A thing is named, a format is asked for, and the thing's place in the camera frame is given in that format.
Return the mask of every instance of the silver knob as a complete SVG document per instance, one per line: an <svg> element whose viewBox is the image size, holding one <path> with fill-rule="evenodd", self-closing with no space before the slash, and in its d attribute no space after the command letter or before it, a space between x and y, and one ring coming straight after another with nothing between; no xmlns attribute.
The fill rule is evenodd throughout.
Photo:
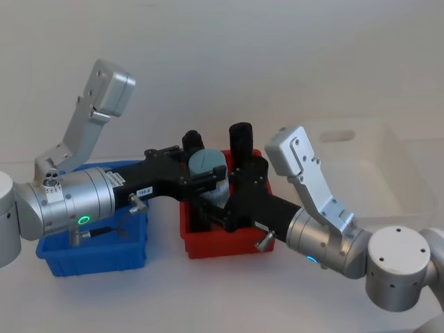
<svg viewBox="0 0 444 333"><path fill-rule="evenodd" d="M134 207L130 209L130 214L135 215L137 213L145 213L148 210L148 207L144 204L142 200L139 199L135 194L130 195L130 202Z"/></svg>
<svg viewBox="0 0 444 333"><path fill-rule="evenodd" d="M268 232L268 234L266 234L266 236L264 237L264 239L262 239L261 241L258 241L255 244L256 249L258 249L258 251L260 252L264 252L268 246L271 244L272 241L274 241L274 239L276 238L276 234L274 231L270 231Z"/></svg>

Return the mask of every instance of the white label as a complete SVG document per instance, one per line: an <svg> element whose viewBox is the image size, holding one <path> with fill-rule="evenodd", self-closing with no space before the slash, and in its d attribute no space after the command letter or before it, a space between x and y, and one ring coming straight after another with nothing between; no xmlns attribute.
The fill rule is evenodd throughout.
<svg viewBox="0 0 444 333"><path fill-rule="evenodd" d="M141 196L147 196L149 194L153 193L153 187L145 187L144 189L140 189L139 191L136 192L136 196L138 196L139 198Z"/></svg>
<svg viewBox="0 0 444 333"><path fill-rule="evenodd" d="M125 180L120 176L117 172L113 173L111 171L106 173L106 176L110 180L112 187L119 187L123 186Z"/></svg>
<svg viewBox="0 0 444 333"><path fill-rule="evenodd" d="M270 231L270 229L269 229L266 225L263 225L263 224L261 224L261 223L259 223L259 222L255 222L255 225L256 225L259 229L262 229L263 231L267 231L267 232Z"/></svg>
<svg viewBox="0 0 444 333"><path fill-rule="evenodd" d="M55 203L57 201L63 200L63 191L62 185L57 184L54 187L47 187L45 189L46 192L46 200L48 203Z"/></svg>

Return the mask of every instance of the white plastic bin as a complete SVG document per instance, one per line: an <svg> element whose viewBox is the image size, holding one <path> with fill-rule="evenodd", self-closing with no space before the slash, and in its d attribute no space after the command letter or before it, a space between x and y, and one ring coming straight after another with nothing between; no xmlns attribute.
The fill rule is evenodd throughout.
<svg viewBox="0 0 444 333"><path fill-rule="evenodd" d="M438 201L402 142L374 118L306 121L305 127L332 193L374 230L400 224L426 228Z"/></svg>

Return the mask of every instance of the white wall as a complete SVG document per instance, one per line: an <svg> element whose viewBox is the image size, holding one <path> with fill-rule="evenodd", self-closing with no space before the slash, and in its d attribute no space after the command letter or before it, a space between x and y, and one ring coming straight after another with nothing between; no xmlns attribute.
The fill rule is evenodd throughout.
<svg viewBox="0 0 444 333"><path fill-rule="evenodd" d="M95 157L192 128L223 148L237 121L263 146L307 117L440 115L443 13L439 0L0 0L0 162L61 139L99 57L137 87Z"/></svg>

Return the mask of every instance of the black cylinder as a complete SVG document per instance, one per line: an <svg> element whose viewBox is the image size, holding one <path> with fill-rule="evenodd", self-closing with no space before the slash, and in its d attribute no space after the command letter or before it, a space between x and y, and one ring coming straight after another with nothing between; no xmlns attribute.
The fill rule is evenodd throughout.
<svg viewBox="0 0 444 333"><path fill-rule="evenodd" d="M241 168L253 156L253 127L250 123L230 126L230 150L234 168Z"/></svg>

